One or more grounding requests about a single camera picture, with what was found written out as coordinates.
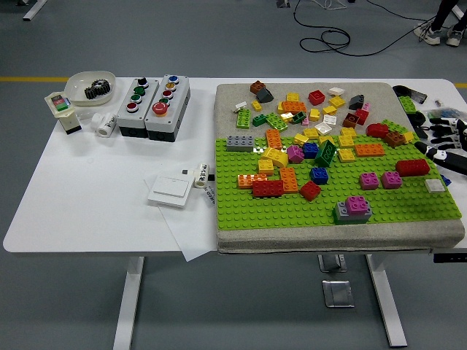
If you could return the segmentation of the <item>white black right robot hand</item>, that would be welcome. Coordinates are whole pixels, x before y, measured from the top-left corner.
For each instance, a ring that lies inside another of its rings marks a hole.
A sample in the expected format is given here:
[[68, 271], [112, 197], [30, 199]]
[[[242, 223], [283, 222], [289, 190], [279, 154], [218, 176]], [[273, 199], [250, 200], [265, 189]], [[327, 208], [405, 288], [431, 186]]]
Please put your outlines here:
[[417, 141], [415, 147], [437, 165], [466, 175], [466, 156], [450, 149], [466, 151], [466, 122], [458, 118], [432, 118], [429, 144]]

